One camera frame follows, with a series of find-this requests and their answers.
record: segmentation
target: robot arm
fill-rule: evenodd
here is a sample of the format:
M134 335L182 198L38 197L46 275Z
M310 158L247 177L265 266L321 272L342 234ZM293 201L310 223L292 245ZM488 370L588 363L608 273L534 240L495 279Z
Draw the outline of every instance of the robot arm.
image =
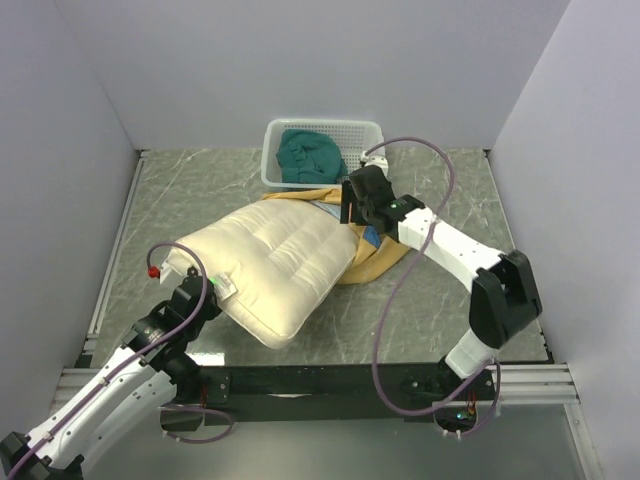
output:
M471 293L469 330L443 359L461 380L471 376L542 312L527 257L480 244L434 215L410 195L399 198L377 166L365 166L343 184L341 221L372 225L380 234L422 250Z
M0 442L0 459L5 473L9 474L31 449L37 447L37 452L24 462L13 478L82 479L100 456L144 418L146 412L165 405L176 396L189 397L199 390L200 367L185 351L204 323L221 312L213 285L208 280L203 307L187 328L129 363L117 375L109 374L136 352L182 324L200 299L202 282L197 270L190 269L187 278L174 290L171 300L160 303L148 316L138 320L106 365L60 411L27 435L14 432L5 437ZM63 428L54 430L67 415L71 419Z

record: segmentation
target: yellow cloth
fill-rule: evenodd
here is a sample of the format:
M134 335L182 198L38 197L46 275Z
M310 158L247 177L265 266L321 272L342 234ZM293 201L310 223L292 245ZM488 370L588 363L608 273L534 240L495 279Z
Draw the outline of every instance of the yellow cloth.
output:
M325 203L340 205L342 192L337 188L320 190L306 190L303 192L267 193L262 198L288 198L290 200L318 200ZM338 283L348 285L352 283L367 283L375 280L389 270L409 251L408 247L397 243L392 238L382 235L380 248L376 248L364 239L365 227L349 225L360 237L356 256L349 269L342 275Z

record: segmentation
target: black metal frame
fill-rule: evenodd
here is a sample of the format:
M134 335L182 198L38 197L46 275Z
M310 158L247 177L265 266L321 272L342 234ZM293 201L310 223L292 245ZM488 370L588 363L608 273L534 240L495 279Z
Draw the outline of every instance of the black metal frame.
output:
M383 364L379 370L385 393L402 408L425 408L442 399L432 393L440 373L437 363ZM207 406L242 422L398 417L380 400L371 365L203 367L200 378L206 386ZM484 371L458 399L466 401L469 391L479 401L493 400L490 372ZM198 403L201 398L179 400ZM432 420L431 416L420 419ZM206 423L220 421L211 417ZM185 425L171 420L165 428L184 431Z

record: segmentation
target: floor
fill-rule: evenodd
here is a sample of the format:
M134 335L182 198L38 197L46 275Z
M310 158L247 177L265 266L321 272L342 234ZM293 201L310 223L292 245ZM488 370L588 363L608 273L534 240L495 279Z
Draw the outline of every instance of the floor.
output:
M443 219L481 243L511 250L513 241L484 152L456 149L449 154L458 183ZM112 286L99 319L93 366L102 365L131 325L168 296L168 291L146 275L144 259L149 246L178 239L258 200L268 191L260 180L260 157L259 149L145 152ZM425 148L388 148L387 158L397 195L410 193L427 205L438 204L447 175L435 154ZM282 350L264 347L222 315L205 327L189 351L213 359L212 363L233 366L368 363L380 310L409 257L374 282L334 287ZM468 293L450 274L425 259L392 306L381 361L436 362L467 327ZM548 360L539 324L534 322L517 335L500 358Z
M585 480L562 406L502 407L458 442L402 419L236 424L212 445L163 438L154 412L107 452L87 480ZM191 438L207 438L205 427Z

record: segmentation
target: cable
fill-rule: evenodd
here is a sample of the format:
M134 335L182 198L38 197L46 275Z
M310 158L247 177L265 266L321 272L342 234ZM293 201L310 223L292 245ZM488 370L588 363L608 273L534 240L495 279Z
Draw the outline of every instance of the cable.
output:
M456 182L456 173L455 173L455 170L453 168L453 164L451 163L451 160L449 159L449 156L440 147L438 147L437 145L434 145L433 143L431 143L431 142L429 142L427 140L423 140L423 139L417 138L417 137L398 137L398 138L392 138L390 140L385 140L384 142L379 143L379 144L371 147L369 150L367 150L365 152L365 155L368 156L372 152L376 151L377 149L382 148L382 147L384 147L386 145L389 145L391 143L397 143L397 142L403 142L403 141L416 142L416 143L420 143L422 145L425 145L426 147L429 147L430 149L435 151L442 158L442 160L444 161L444 163L447 166L447 169L449 170L449 185L447 187L447 191L445 192L444 196L442 197L442 200L440 201L440 204L438 205L438 207L433 212L434 216L439 216L442 213L442 210L444 209L445 205L449 201L449 198L451 197L451 194L453 193L453 188L454 188L455 182ZM471 375L464 382L462 382L462 384L458 388L456 388L453 392L451 392L449 394L449 396L447 396L443 401L436 402L434 405L432 405L431 407L428 407L428 408L423 408L423 409L419 409L419 410L407 410L407 409L404 409L404 408L400 408L397 405L395 405L389 399L389 397L387 397L386 393L384 392L384 390L382 388L382 383L380 382L380 371L379 371L379 365L378 365L378 355L379 355L379 351L380 351L380 341L382 339L382 331L384 329L384 324L385 324L385 322L387 320L387 316L389 315L389 310L391 308L391 304L395 300L398 292L400 291L400 288L402 288L402 285L404 284L404 282L409 277L409 274L413 271L415 266L418 264L418 262L422 258L422 255L424 254L425 250L427 249L427 247L429 246L429 244L433 240L433 234L435 232L436 225L437 225L437 222L435 222L435 221L431 222L431 224L429 225L429 231L427 232L427 238L425 239L424 243L420 247L420 250L418 250L418 253L416 255L414 255L413 259L411 260L411 263L409 264L409 266L407 267L405 272L400 277L400 280L398 280L398 283L393 288L393 290L391 292L391 295L389 295L389 299L387 300L387 303L385 304L385 306L384 306L384 308L382 310L382 314L380 316L380 321L378 322L378 328L376 329L374 340L373 340L373 360L371 362L371 371L373 373L373 383L374 383L374 385L376 387L376 391L378 392L378 396L380 397L380 400L382 400L382 403L384 403L390 410L392 410L393 412L395 412L395 413L397 413L399 415L408 416L408 417L420 417L420 416L423 416L423 415L430 415L430 414L440 410L447 403L451 402L458 395L460 395L460 393L462 393L465 388L467 388L469 385L471 385L471 383L478 377L478 375L480 375L480 373L482 373L482 371L485 369L485 367L487 367L491 363L490 361L485 363L473 375ZM497 361L496 361L496 368L497 368L497 371L498 371L498 386L496 388L496 397L494 399L494 404L492 405L492 409L494 411L495 411L494 405L497 406L497 402L498 402L498 394L499 394L499 391L500 391L499 383L500 383L500 380L501 380L500 379L500 365L497 363ZM480 423L480 425L479 425L480 427L482 425L484 425L484 423L486 421L486 418L488 418L488 416L485 417L483 419L483 421ZM478 426L474 427L469 432L471 432L473 430L476 430L477 428L478 428Z
M189 407L185 405L174 405L174 404L168 404L163 406L162 408L166 410L173 410L173 411L179 411L179 412L204 413L205 415L206 414L215 415L216 417L224 418L229 423L229 425L227 426L227 429L221 434L216 435L215 437L205 438L203 440L182 438L176 435L175 433L165 432L167 434L167 437L173 438L174 440L180 443L189 443L191 445L204 445L207 443L217 442L218 440L222 440L224 437L228 436L231 433L231 430L233 429L233 425L235 423L231 415L229 415L226 412L222 412L220 410L210 410L208 408Z
M147 252L147 268L151 268L151 254L154 251L156 251L158 248L160 248L160 247L174 247L174 248L178 248L180 250L183 250L183 251L187 252L193 258L193 260L196 262L196 265L198 265L198 268L200 269L200 274L202 275L202 291L200 293L200 298L198 299L198 303L196 304L195 308L193 309L191 314L187 318L185 318L184 322L182 322L180 325L178 325L176 328L171 330L166 335L160 337L155 342L147 345L146 347L142 348L141 350L139 350L135 354L131 355L129 358L127 358L122 363L120 363L117 367L115 367L109 374L107 374L104 377L104 382L99 383L98 385L96 385L89 393L87 393L87 395L84 396L84 398L82 398L69 411L69 413L67 413L64 417L62 417L58 421L58 423L56 423L51 428L51 430L49 430L48 433L49 433L50 437L49 437L48 440L44 439L44 438L39 440L32 448L30 448L22 456L22 458L20 458L20 460L18 460L18 462L15 464L15 466L9 472L9 475L7 476L7 480L13 480L15 478L15 476L17 475L18 471L29 461L29 459L31 457L33 457L38 452L38 450L40 450L48 441L52 440L54 438L54 436L60 430L62 430L67 423L69 423L71 420L73 420L73 418L91 400L93 400L95 398L95 396L103 388L105 388L105 386L107 386L107 385L109 385L111 383L111 381L116 377L116 375L118 375L122 370L124 370L128 365L130 365L131 363L136 361L138 358L142 357L143 355L146 355L148 352L150 352L151 350L153 350L157 346L162 345L163 343L166 343L168 340L173 338L175 335L179 334L182 330L187 328L189 326L189 324L193 321L193 319L196 318L198 313L200 313L200 309L202 308L202 305L204 304L205 297L206 297L206 294L207 294L207 273L206 273L206 270L204 268L204 264L202 263L202 260L200 260L200 258L195 254L195 252L193 250L191 250L190 248L185 247L184 245L180 245L179 243L175 243L175 242L161 242L161 243L156 243L155 245L153 245L149 249L149 251Z

